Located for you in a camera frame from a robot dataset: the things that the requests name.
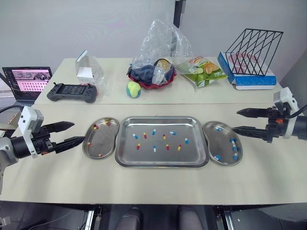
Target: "black wire rack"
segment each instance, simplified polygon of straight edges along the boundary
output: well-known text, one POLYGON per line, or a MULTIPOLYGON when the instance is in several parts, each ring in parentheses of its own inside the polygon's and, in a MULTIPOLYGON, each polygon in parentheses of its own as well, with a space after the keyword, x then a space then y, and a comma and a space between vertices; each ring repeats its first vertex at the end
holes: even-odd
POLYGON ((225 53, 232 73, 265 76, 282 35, 280 31, 245 29, 225 53))

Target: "snack bag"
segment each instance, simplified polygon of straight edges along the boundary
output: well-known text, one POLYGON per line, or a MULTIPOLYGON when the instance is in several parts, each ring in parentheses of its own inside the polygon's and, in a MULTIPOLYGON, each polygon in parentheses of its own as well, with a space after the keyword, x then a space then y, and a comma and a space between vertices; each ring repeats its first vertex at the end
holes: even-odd
POLYGON ((202 56, 192 58, 175 67, 181 74, 192 81, 196 87, 204 87, 215 80, 227 77, 221 68, 202 56))

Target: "laptop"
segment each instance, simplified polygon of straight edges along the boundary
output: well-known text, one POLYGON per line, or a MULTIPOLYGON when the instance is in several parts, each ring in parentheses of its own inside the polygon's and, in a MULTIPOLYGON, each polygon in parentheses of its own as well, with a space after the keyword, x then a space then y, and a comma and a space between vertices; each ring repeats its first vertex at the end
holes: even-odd
POLYGON ((32 106, 52 77, 50 67, 3 67, 14 105, 32 106))

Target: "rectangular metal tray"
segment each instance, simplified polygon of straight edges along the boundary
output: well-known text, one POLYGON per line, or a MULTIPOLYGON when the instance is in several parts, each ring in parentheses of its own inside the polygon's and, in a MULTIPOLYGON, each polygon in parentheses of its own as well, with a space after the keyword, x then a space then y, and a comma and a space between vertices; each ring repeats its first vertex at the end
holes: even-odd
POLYGON ((201 124, 194 117, 131 116, 120 124, 115 159, 125 167, 202 167, 209 161, 209 151, 201 124))

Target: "kidney-shaped metal dish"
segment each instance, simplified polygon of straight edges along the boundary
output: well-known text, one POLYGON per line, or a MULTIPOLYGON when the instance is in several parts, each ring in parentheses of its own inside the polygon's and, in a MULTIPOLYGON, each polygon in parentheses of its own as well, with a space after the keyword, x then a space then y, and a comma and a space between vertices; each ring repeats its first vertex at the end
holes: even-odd
POLYGON ((115 159, 125 167, 202 167, 209 151, 194 117, 136 116, 120 125, 115 159))
POLYGON ((115 148, 119 122, 111 117, 101 118, 88 128, 83 142, 83 153, 92 159, 110 155, 115 148))
POLYGON ((228 125, 219 121, 210 121, 203 126, 208 142, 210 157, 218 164, 232 166, 238 164, 243 157, 241 142, 237 134, 228 125))

